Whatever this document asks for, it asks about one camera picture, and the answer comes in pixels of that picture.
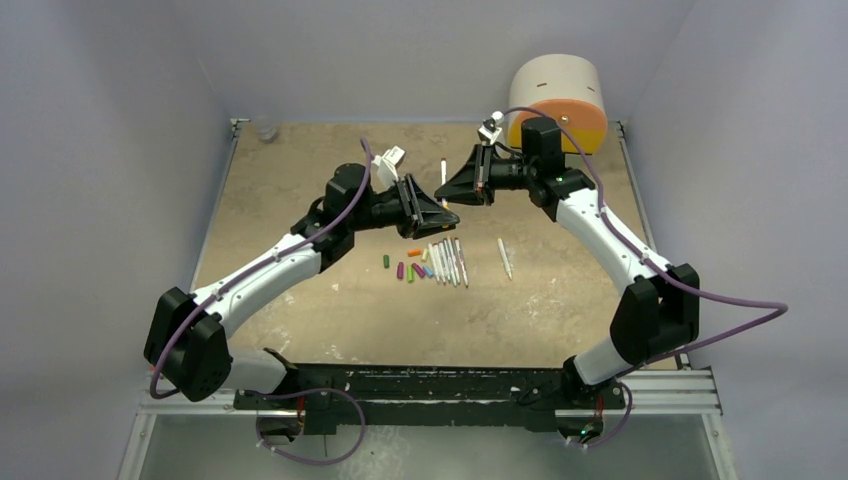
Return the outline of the magenta cap marker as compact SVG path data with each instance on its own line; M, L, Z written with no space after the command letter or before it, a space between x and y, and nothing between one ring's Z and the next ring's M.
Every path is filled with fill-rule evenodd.
M447 244L446 244L446 239L447 239L447 238L444 238L444 239L442 240L442 241L445 243L445 249L446 249L446 246L447 246Z

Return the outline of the dark green cap marker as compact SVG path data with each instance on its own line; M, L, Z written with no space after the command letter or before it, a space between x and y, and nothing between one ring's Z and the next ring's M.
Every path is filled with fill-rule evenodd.
M500 258L501 258L505 273L506 273L508 279L512 280L513 279L513 270L512 270L512 266L511 266L509 256L508 256L508 253L507 253L507 250L506 250L505 243L504 243L502 238L497 239L497 246L498 246Z

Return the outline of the purple cap marker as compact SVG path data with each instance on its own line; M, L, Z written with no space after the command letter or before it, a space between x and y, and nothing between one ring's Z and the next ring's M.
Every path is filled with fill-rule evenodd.
M457 261L459 263L459 269L460 269L460 272L461 272L461 275L462 275L463 284L464 284L465 288L469 288L470 281L469 281L469 276L468 276L468 271L467 271L467 265L466 265L466 262L465 262L464 253L463 253L461 242L460 242L459 238L454 238L454 246L455 246L456 255L457 255L457 259L458 259Z

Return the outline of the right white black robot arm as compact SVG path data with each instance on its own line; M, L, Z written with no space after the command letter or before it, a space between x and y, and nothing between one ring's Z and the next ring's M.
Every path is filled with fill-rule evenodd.
M612 280L621 297L607 336L563 364L563 397L584 407L599 396L601 384L697 338L699 301L691 291L700 279L690 265L673 265L652 251L609 210L600 184L567 166L556 120L524 120L520 150L508 158L496 153L495 126L495 120L481 126L480 143L436 196L479 206L492 204L498 190L524 190Z

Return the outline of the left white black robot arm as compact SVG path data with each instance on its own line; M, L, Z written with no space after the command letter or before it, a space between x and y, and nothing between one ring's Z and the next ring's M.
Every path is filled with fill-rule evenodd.
M402 238L421 239L459 222L410 174L377 192L367 166L339 166L324 195L258 258L191 293L173 287L161 295L143 350L153 368L151 397L198 402L225 388L289 407L298 395L298 382L287 375L293 364L270 349L238 354L229 338L286 290L333 266L354 247L356 233L394 227Z

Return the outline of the round three-drawer cabinet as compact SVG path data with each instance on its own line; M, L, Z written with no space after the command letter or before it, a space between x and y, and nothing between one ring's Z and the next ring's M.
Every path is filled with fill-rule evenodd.
M508 106L555 118L588 154L599 150L607 133L597 69L579 56L549 54L526 62L512 79Z

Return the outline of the clear plastic cup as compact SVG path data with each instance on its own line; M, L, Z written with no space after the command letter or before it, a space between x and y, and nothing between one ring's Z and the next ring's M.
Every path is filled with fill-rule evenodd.
M278 137L277 125L267 116L256 116L251 123L254 125L257 138L266 144L273 143Z

